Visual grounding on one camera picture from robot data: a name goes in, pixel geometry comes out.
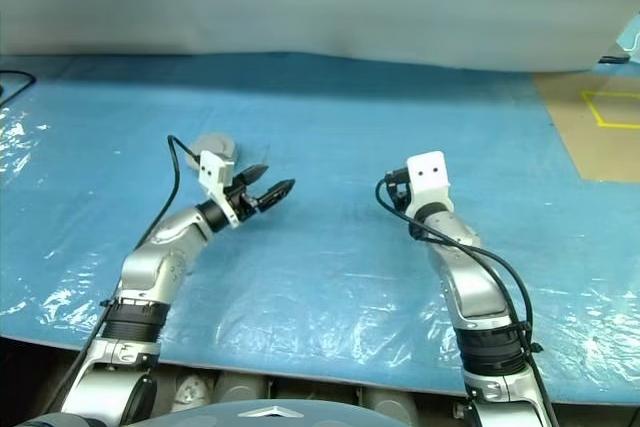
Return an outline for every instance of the white bracket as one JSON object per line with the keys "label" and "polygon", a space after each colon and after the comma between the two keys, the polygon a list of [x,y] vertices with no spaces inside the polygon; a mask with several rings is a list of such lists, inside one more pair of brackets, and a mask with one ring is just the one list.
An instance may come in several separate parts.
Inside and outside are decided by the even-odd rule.
{"label": "white bracket", "polygon": [[200,152],[198,182],[204,188],[207,196],[222,209],[231,228],[238,227],[240,220],[224,195],[224,188],[233,182],[233,161],[224,159],[208,150],[203,150]]}
{"label": "white bracket", "polygon": [[440,151],[414,155],[407,159],[409,169],[409,191],[411,203],[406,214],[415,217],[416,212],[427,204],[439,202],[453,212],[453,202],[449,198],[449,177],[444,154]]}

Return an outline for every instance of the blue plastic sheeting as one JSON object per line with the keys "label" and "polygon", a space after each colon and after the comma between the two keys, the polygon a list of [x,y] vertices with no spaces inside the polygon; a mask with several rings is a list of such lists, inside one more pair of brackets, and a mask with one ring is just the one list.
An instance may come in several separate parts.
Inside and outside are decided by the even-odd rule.
{"label": "blue plastic sheeting", "polygon": [[[529,286],[553,398],[640,398],[640,185],[581,180],[529,76],[304,55],[3,66],[40,77],[2,111],[3,335],[79,346],[168,194],[166,135],[226,132],[242,166],[271,165],[256,193],[298,183],[205,250],[163,359],[462,392],[426,247],[373,197],[437,149],[457,211]],[[174,211],[204,198],[184,172]]]}

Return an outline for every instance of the black cable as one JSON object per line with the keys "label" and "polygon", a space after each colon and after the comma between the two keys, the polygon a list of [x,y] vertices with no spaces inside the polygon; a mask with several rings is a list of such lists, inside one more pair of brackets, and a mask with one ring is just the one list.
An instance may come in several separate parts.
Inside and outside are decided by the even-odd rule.
{"label": "black cable", "polygon": [[7,70],[7,69],[3,69],[3,70],[0,70],[0,74],[16,74],[16,75],[24,75],[25,77],[27,77],[27,83],[26,84],[24,84],[18,90],[13,92],[6,99],[2,99],[0,101],[0,107],[3,107],[6,104],[8,104],[9,102],[11,102],[18,95],[20,95],[22,92],[27,90],[29,87],[31,87],[33,84],[35,84],[38,81],[38,79],[36,79],[35,75],[30,74],[29,72],[24,72],[22,70]]}
{"label": "black cable", "polygon": [[627,427],[633,427],[633,424],[638,420],[638,415],[640,415],[640,407],[636,407],[636,411],[631,416],[631,420],[629,421],[629,425]]}
{"label": "black cable", "polygon": [[[135,247],[136,249],[139,248],[142,244],[144,244],[144,242],[147,240],[151,232],[153,232],[153,230],[157,227],[160,220],[162,220],[162,217],[164,217],[164,215],[167,213],[167,210],[169,210],[169,208],[171,207],[171,204],[173,203],[173,200],[175,199],[178,193],[178,189],[180,188],[180,164],[178,163],[178,156],[176,154],[176,148],[174,143],[178,144],[180,148],[182,148],[189,156],[191,156],[196,161],[196,163],[199,163],[199,156],[194,154],[177,137],[173,135],[169,135],[167,137],[167,142],[169,144],[169,153],[171,154],[171,162],[173,164],[173,174],[174,174],[173,188],[171,189],[171,193],[169,194],[169,197],[165,201],[164,205],[162,206],[162,209],[160,209],[160,212],[158,213],[158,215],[156,215],[156,217],[153,219],[151,224],[149,224],[149,227],[147,227],[147,230],[145,230],[142,237],[140,237],[140,240],[136,244],[136,247]],[[61,394],[67,391],[67,388],[69,387],[69,383],[73,380],[74,376],[78,373],[78,370],[82,366],[82,362],[84,361],[85,357],[87,356],[87,352],[91,347],[91,343],[97,337],[98,333],[100,332],[100,329],[102,328],[102,325],[104,324],[107,316],[109,315],[109,312],[115,302],[115,295],[117,290],[118,290],[118,287],[116,285],[116,288],[114,289],[113,293],[109,297],[109,300],[106,300],[100,303],[100,305],[104,307],[102,314],[100,314],[100,317],[98,318],[97,322],[93,326],[93,330],[85,340],[82,346],[82,349],[80,349],[80,352],[78,352],[78,355],[73,360],[73,363],[69,366],[69,368],[65,372],[65,375],[62,377],[60,382],[58,382],[58,385],[53,391],[53,394],[51,395],[51,397],[49,398],[49,401],[46,403],[44,407],[43,414],[51,412],[51,410],[56,406],[57,402],[59,401]]]}
{"label": "black cable", "polygon": [[485,255],[489,258],[491,258],[492,260],[500,263],[501,265],[503,265],[507,271],[510,274],[516,274],[514,276],[514,280],[516,282],[516,284],[518,284],[518,288],[520,288],[520,290],[522,291],[522,297],[525,300],[525,306],[527,307],[527,317],[531,317],[531,319],[533,320],[533,309],[531,306],[531,299],[529,297],[529,294],[527,292],[526,286],[524,285],[524,282],[522,281],[522,278],[520,278],[519,275],[517,275],[517,273],[515,272],[515,269],[506,261],[504,260],[502,257],[489,252],[488,250],[484,250],[484,249],[480,249],[479,247],[473,247],[473,246],[468,246],[468,245],[464,245],[461,244],[460,242],[456,241],[455,239],[453,239],[452,237],[449,237],[448,235],[444,234],[443,232],[440,232],[439,230],[433,229],[431,227],[429,227],[428,225],[423,224],[422,222],[418,222],[417,220],[409,217],[408,215],[404,214],[403,212],[399,212],[398,210],[396,210],[392,205],[386,203],[381,195],[380,195],[380,189],[382,188],[382,186],[385,183],[385,179],[381,179],[377,184],[376,184],[376,190],[375,190],[375,196],[376,196],[376,200],[378,201],[378,203],[387,211],[391,212],[393,215],[395,215],[396,217],[401,218],[402,220],[408,222],[411,225],[414,225],[416,227],[418,227],[419,229],[424,230],[425,232],[427,232],[428,234],[436,237],[437,239],[440,239],[440,241],[437,241],[437,239],[427,239],[427,241],[429,242],[433,242],[434,240],[436,240],[433,243],[441,243],[443,245],[448,245],[448,246],[452,246],[452,247],[456,247],[458,250],[460,250],[461,252],[465,253],[466,255],[468,255],[471,259],[473,259],[475,262],[478,263],[478,265],[480,265],[480,267],[482,267],[488,274],[489,276],[493,279],[493,281],[496,283],[496,285],[498,286],[498,289],[500,290],[500,292],[502,293],[505,302],[507,303],[507,310],[509,313],[509,318],[511,319],[511,322],[516,326],[516,333],[519,337],[520,343],[524,349],[524,354],[529,362],[529,365],[531,366],[531,370],[533,371],[533,375],[536,379],[536,383],[538,384],[538,387],[540,389],[540,395],[542,396],[542,402],[544,404],[544,408],[545,411],[547,412],[547,416],[549,417],[549,420],[551,421],[551,424],[553,425],[553,427],[559,427],[558,424],[558,419],[556,418],[555,412],[553,410],[553,406],[551,405],[551,399],[549,398],[549,394],[547,392],[547,389],[544,386],[544,382],[542,380],[542,376],[540,375],[540,371],[538,370],[538,366],[533,358],[532,355],[532,351],[531,351],[531,342],[530,342],[530,337],[531,337],[531,329],[528,330],[528,332],[523,332],[522,328],[519,328],[518,326],[521,325],[520,323],[520,319],[518,318],[518,314],[515,310],[515,306],[513,305],[513,299],[511,298],[511,294],[509,293],[509,289],[507,289],[506,285],[504,284],[504,282],[502,281],[502,279],[500,278],[500,276],[497,274],[497,272],[489,265],[487,264],[481,257],[479,257],[476,254],[480,254],[480,255]]}

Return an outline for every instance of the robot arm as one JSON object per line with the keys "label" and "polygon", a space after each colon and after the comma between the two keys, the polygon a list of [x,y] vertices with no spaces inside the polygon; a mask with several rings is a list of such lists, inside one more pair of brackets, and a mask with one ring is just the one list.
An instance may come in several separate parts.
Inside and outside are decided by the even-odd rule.
{"label": "robot arm", "polygon": [[[442,152],[409,158],[407,168],[389,172],[385,183],[397,211],[464,246],[481,247],[478,234],[454,212]],[[462,415],[476,426],[555,425],[528,346],[518,335],[522,327],[512,321],[509,303],[492,276],[458,247],[437,243],[419,226],[410,225],[410,233],[431,242],[431,263],[441,279],[470,397]]]}
{"label": "robot arm", "polygon": [[199,181],[210,199],[162,222],[127,256],[102,334],[91,343],[62,412],[107,427],[149,416],[156,393],[149,371],[160,356],[160,331],[189,266],[216,232],[269,209],[294,184],[281,181],[254,198],[246,188],[267,167],[253,166],[235,177],[232,169],[229,160],[203,151]]}

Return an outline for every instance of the black cord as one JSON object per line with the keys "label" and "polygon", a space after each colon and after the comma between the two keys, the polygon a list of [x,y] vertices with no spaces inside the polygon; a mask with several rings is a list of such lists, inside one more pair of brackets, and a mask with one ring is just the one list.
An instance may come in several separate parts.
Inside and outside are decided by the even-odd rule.
{"label": "black cord", "polygon": [[638,415],[640,415],[640,407],[636,407],[635,412],[631,416],[631,420],[629,421],[629,425],[627,427],[633,427],[633,424],[638,420]]}
{"label": "black cord", "polygon": [[20,95],[22,92],[24,92],[25,90],[27,90],[29,87],[31,87],[33,84],[35,84],[37,82],[37,79],[36,79],[35,75],[30,74],[29,72],[24,72],[22,70],[7,70],[7,69],[3,69],[3,70],[0,70],[0,74],[16,74],[16,75],[23,75],[23,76],[27,77],[27,83],[26,84],[24,84],[18,90],[13,92],[6,99],[2,99],[0,101],[0,107],[3,107],[6,104],[8,104],[9,102],[11,102],[18,95]]}
{"label": "black cord", "polygon": [[533,375],[536,379],[538,387],[540,388],[540,395],[542,396],[544,408],[547,412],[549,420],[551,421],[551,424],[553,425],[553,427],[559,427],[558,419],[556,418],[555,412],[553,410],[553,406],[551,405],[551,399],[549,398],[549,394],[547,392],[547,389],[544,386],[542,376],[540,375],[540,371],[538,370],[538,366],[532,355],[532,351],[531,351],[532,346],[531,346],[530,339],[532,335],[531,328],[533,327],[533,324],[532,323],[529,324],[529,328],[527,329],[526,332],[523,332],[523,329],[518,327],[521,325],[521,323],[520,323],[520,319],[518,319],[518,314],[516,312],[515,306],[513,305],[513,299],[511,298],[509,289],[507,289],[506,285],[504,284],[500,276],[497,274],[497,272],[477,254],[489,257],[490,259],[498,262],[499,264],[505,267],[505,269],[509,272],[509,274],[513,275],[514,281],[516,282],[516,284],[518,285],[518,288],[522,292],[522,297],[525,302],[525,307],[527,309],[527,314],[526,314],[528,319],[527,323],[529,323],[533,321],[533,308],[531,305],[531,299],[529,297],[529,293],[527,292],[526,286],[524,285],[522,278],[517,274],[515,269],[506,260],[494,254],[493,252],[490,252],[485,249],[481,249],[479,247],[473,247],[473,246],[461,244],[460,242],[457,242],[455,239],[453,239],[452,237],[449,237],[443,232],[433,229],[428,225],[423,224],[422,222],[418,222],[417,220],[409,217],[408,215],[396,210],[392,205],[386,203],[382,199],[382,196],[380,195],[380,189],[382,188],[384,183],[385,183],[385,179],[381,179],[376,184],[375,196],[378,203],[385,210],[391,212],[393,215],[401,218],[402,220],[408,222],[409,224],[414,225],[415,227],[418,227],[419,229],[422,229],[428,234],[436,237],[436,239],[428,238],[427,239],[428,242],[456,247],[458,250],[465,253],[471,259],[477,262],[478,265],[480,265],[480,267],[482,267],[493,279],[493,281],[496,283],[496,285],[498,286],[498,289],[500,290],[500,292],[502,293],[502,296],[505,299],[505,302],[507,303],[507,311],[509,313],[509,318],[511,319],[511,322],[516,326],[516,332],[519,337],[520,343],[523,346],[524,354],[529,362],[529,365],[531,366],[531,370],[533,371]]}
{"label": "black cord", "polygon": [[[191,156],[196,161],[196,163],[199,163],[199,156],[194,154],[177,137],[173,135],[169,135],[167,137],[167,142],[169,144],[169,153],[171,154],[171,162],[173,164],[173,174],[174,174],[173,188],[171,189],[171,193],[169,194],[169,197],[165,201],[164,205],[162,206],[162,209],[160,209],[160,212],[158,213],[158,215],[156,215],[156,217],[153,219],[151,224],[149,224],[149,227],[147,227],[147,230],[145,230],[142,237],[140,237],[140,240],[136,244],[136,247],[135,247],[136,249],[139,248],[142,244],[144,244],[144,242],[147,240],[149,235],[158,226],[158,223],[160,222],[160,220],[162,220],[162,217],[164,217],[164,215],[167,213],[167,210],[169,210],[169,208],[171,207],[171,204],[173,203],[173,200],[175,199],[178,193],[178,189],[180,188],[180,164],[178,163],[178,156],[176,154],[176,147],[174,144],[178,144],[178,146],[180,146],[180,148],[182,148],[189,156]],[[82,346],[82,349],[80,349],[80,352],[78,352],[78,355],[73,360],[73,363],[69,366],[69,368],[65,372],[65,375],[62,377],[60,382],[58,382],[58,385],[53,391],[52,396],[49,398],[49,401],[46,403],[44,407],[43,414],[46,414],[52,411],[52,409],[56,406],[56,404],[60,400],[61,394],[67,391],[69,387],[69,383],[73,380],[75,375],[77,375],[78,370],[82,366],[82,362],[84,361],[85,357],[87,356],[87,352],[91,347],[91,343],[97,337],[98,333],[100,332],[100,329],[102,328],[102,325],[104,324],[107,316],[109,315],[109,312],[111,311],[113,304],[115,303],[115,295],[117,290],[118,290],[118,287],[116,286],[111,296],[109,297],[109,300],[106,300],[100,303],[100,305],[104,307],[102,314],[98,318],[96,324],[93,326],[93,330],[85,340]]]}

